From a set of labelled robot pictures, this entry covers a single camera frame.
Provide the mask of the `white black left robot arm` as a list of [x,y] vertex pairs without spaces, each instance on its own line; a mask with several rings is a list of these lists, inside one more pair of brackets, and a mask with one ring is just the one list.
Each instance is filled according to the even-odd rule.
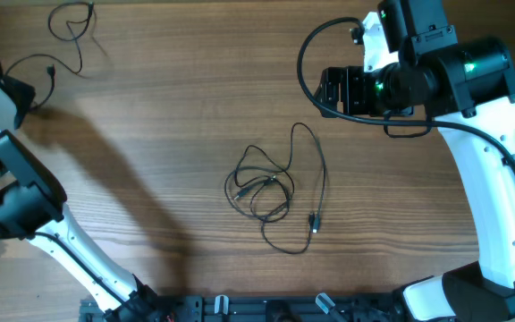
[[89,291],[106,321],[159,319],[156,293],[87,235],[62,184],[16,138],[34,96],[0,63],[0,241],[27,241],[51,256]]

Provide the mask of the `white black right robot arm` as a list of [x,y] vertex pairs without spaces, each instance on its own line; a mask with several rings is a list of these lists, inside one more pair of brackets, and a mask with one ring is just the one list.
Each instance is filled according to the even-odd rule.
[[439,1],[383,1],[351,37],[361,66],[328,68],[308,99],[325,117],[438,130],[452,153],[479,258],[389,293],[354,297],[356,321],[515,318],[515,70],[498,38],[461,43]]

